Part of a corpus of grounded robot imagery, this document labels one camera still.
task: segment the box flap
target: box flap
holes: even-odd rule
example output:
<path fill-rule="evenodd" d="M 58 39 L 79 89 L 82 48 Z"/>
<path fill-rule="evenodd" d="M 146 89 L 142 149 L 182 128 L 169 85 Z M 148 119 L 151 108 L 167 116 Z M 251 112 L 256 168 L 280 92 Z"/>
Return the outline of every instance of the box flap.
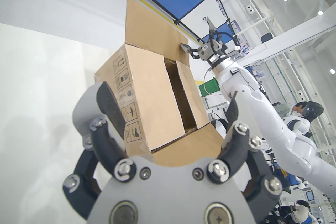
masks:
<path fill-rule="evenodd" d="M 183 166 L 204 157 L 216 158 L 221 151 L 222 143 L 222 136 L 209 123 L 153 153 L 153 158 L 158 165 Z"/>
<path fill-rule="evenodd" d="M 130 45 L 125 48 L 144 137 L 153 150 L 185 134 L 181 115 L 163 56 Z"/>
<path fill-rule="evenodd" d="M 188 44 L 181 32 L 138 0 L 127 0 L 125 43 L 189 65 Z"/>
<path fill-rule="evenodd" d="M 179 61 L 176 61 L 176 64 L 197 128 L 201 128 L 210 121 L 205 111 L 202 99 L 198 93 L 197 85 L 192 76 L 190 68 L 180 63 Z"/>

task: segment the screw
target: screw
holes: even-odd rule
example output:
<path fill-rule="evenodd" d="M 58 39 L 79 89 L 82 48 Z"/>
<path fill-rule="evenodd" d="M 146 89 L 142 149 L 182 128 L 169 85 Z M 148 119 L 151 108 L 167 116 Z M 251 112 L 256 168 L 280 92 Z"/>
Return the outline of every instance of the screw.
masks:
<path fill-rule="evenodd" d="M 69 193 L 73 193 L 78 188 L 79 183 L 79 176 L 76 174 L 71 174 L 64 180 L 63 186 L 69 190 Z"/>
<path fill-rule="evenodd" d="M 205 211 L 206 224 L 232 224 L 232 222 L 232 215 L 223 204 L 213 203 Z"/>
<path fill-rule="evenodd" d="M 278 191 L 281 190 L 281 184 L 278 179 L 272 179 L 270 180 L 270 189 L 272 191 Z"/>
<path fill-rule="evenodd" d="M 137 207 L 129 201 L 122 201 L 116 204 L 109 217 L 110 224 L 136 224 L 137 222 Z"/>
<path fill-rule="evenodd" d="M 247 129 L 248 127 L 245 125 L 245 124 L 239 124 L 237 129 L 242 132 L 242 133 L 246 133 L 247 132 Z"/>
<path fill-rule="evenodd" d="M 213 165 L 213 171 L 216 174 L 217 177 L 222 177 L 226 174 L 226 169 L 224 166 L 220 164 L 214 164 Z"/>
<path fill-rule="evenodd" d="M 251 145 L 254 147 L 254 148 L 260 148 L 261 144 L 262 144 L 262 140 L 259 136 L 256 136 L 256 137 L 253 137 L 251 138 Z"/>
<path fill-rule="evenodd" d="M 129 174 L 131 172 L 131 165 L 129 165 L 128 163 L 120 164 L 118 172 L 121 176 Z"/>
<path fill-rule="evenodd" d="M 140 178 L 142 180 L 148 180 L 151 175 L 151 171 L 148 167 L 144 167 L 140 170 Z"/>
<path fill-rule="evenodd" d="M 282 192 L 282 184 L 277 177 L 274 177 L 272 180 L 268 181 L 265 179 L 264 186 L 269 193 L 273 195 L 280 195 Z"/>
<path fill-rule="evenodd" d="M 194 178 L 196 181 L 201 181 L 201 180 L 203 180 L 204 172 L 203 172 L 203 170 L 200 169 L 200 168 L 195 168 L 195 169 L 192 171 L 192 176 L 193 176 L 193 178 Z"/>
<path fill-rule="evenodd" d="M 67 188 L 67 189 L 72 189 L 76 186 L 77 184 L 77 181 L 73 178 L 73 177 L 70 177 L 68 179 L 66 179 L 64 181 L 64 186 Z"/>
<path fill-rule="evenodd" d="M 103 124 L 106 123 L 106 120 L 103 118 L 96 118 L 91 121 L 90 123 L 90 130 L 95 131 L 97 128 L 101 127 Z"/>
<path fill-rule="evenodd" d="M 85 150 L 91 150 L 92 149 L 92 140 L 90 135 L 86 135 L 83 137 L 83 147 Z"/>

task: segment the metal bolt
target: metal bolt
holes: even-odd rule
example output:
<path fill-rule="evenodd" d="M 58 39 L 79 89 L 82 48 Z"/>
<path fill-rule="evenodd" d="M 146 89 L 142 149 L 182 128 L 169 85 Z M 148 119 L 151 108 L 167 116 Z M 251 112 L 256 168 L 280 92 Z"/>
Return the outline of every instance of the metal bolt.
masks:
<path fill-rule="evenodd" d="M 69 190 L 69 193 L 73 193 L 79 186 L 80 178 L 76 174 L 67 176 L 64 180 L 63 186 Z"/>
<path fill-rule="evenodd" d="M 248 127 L 245 125 L 245 124 L 239 124 L 238 126 L 237 126 L 237 129 L 240 131 L 240 132 L 242 132 L 242 133 L 246 133 L 247 132 L 247 130 L 248 130 Z"/>
<path fill-rule="evenodd" d="M 224 166 L 222 166 L 220 164 L 214 164 L 213 165 L 213 171 L 216 174 L 216 176 L 218 176 L 218 177 L 222 177 L 226 174 L 226 170 L 225 170 Z"/>
<path fill-rule="evenodd" d="M 205 211 L 206 224 L 232 224 L 232 222 L 232 215 L 223 204 L 213 203 Z"/>
<path fill-rule="evenodd" d="M 281 183 L 278 179 L 270 180 L 270 189 L 273 191 L 278 191 L 281 189 Z"/>
<path fill-rule="evenodd" d="M 215 176 L 219 177 L 219 180 L 224 183 L 229 178 L 230 172 L 228 166 L 219 159 L 213 160 L 209 166 L 208 171 L 214 173 Z"/>
<path fill-rule="evenodd" d="M 83 136 L 83 147 L 85 150 L 91 151 L 93 148 L 91 135 Z"/>
<path fill-rule="evenodd" d="M 129 201 L 118 203 L 111 211 L 110 224 L 136 224 L 138 222 L 138 210 Z"/>
<path fill-rule="evenodd" d="M 272 180 L 268 181 L 265 179 L 264 186 L 268 192 L 273 195 L 280 195 L 282 192 L 282 184 L 277 177 L 274 177 Z"/>
<path fill-rule="evenodd" d="M 129 165 L 126 162 L 120 164 L 118 172 L 121 176 L 125 176 L 125 175 L 129 174 L 131 172 L 131 165 Z"/>
<path fill-rule="evenodd" d="M 261 148 L 261 145 L 262 145 L 262 140 L 259 136 L 256 136 L 256 137 L 253 137 L 251 138 L 250 140 L 250 146 L 253 148 L 253 149 L 260 149 Z"/>
<path fill-rule="evenodd" d="M 150 178 L 151 171 L 148 167 L 144 167 L 140 170 L 140 179 L 148 180 Z"/>
<path fill-rule="evenodd" d="M 67 189 L 72 189 L 76 186 L 77 182 L 73 177 L 70 177 L 64 181 L 64 186 Z"/>
<path fill-rule="evenodd" d="M 93 119 L 90 123 L 90 130 L 95 131 L 97 128 L 101 127 L 103 124 L 106 123 L 106 120 L 103 118 L 96 118 Z"/>
<path fill-rule="evenodd" d="M 192 171 L 192 176 L 193 178 L 196 180 L 196 181 L 201 181 L 203 180 L 204 178 L 204 172 L 202 169 L 200 168 L 195 168 L 193 171 Z"/>
<path fill-rule="evenodd" d="M 121 182 L 125 182 L 129 180 L 130 178 L 133 178 L 134 176 L 130 176 L 132 167 L 134 162 L 130 160 L 129 158 L 124 158 L 120 160 L 117 165 L 114 167 L 114 177 Z"/>

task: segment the monitor screen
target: monitor screen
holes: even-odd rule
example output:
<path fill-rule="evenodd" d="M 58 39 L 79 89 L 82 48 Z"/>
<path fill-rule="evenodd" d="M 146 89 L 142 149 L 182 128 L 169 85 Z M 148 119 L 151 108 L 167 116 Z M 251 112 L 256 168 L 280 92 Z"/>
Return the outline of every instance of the monitor screen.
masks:
<path fill-rule="evenodd" d="M 307 192 L 306 192 L 306 196 L 307 196 L 308 201 L 313 201 L 313 200 L 315 199 L 312 190 L 307 191 Z"/>

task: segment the printed warning label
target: printed warning label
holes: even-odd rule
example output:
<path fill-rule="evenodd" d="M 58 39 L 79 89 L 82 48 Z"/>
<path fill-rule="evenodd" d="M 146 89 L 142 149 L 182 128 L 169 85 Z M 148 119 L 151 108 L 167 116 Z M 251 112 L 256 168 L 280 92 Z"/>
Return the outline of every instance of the printed warning label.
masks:
<path fill-rule="evenodd" d="M 125 127 L 126 142 L 132 142 L 142 139 L 139 122 L 129 124 Z"/>
<path fill-rule="evenodd" d="M 122 69 L 124 69 L 127 66 L 125 54 L 122 54 L 119 56 L 114 62 L 113 62 L 113 69 L 114 74 L 118 74 Z"/>
<path fill-rule="evenodd" d="M 132 85 L 126 86 L 123 90 L 118 92 L 119 94 L 119 105 L 121 107 L 125 106 L 125 104 L 129 103 L 134 99 Z"/>
<path fill-rule="evenodd" d="M 121 109 L 121 112 L 125 118 L 126 122 L 138 119 L 137 111 L 135 109 L 135 103 L 131 103 Z"/>
<path fill-rule="evenodd" d="M 127 85 L 130 82 L 130 76 L 128 74 L 128 69 L 126 68 L 122 70 L 121 73 L 116 76 L 115 80 L 117 82 L 118 89 Z"/>

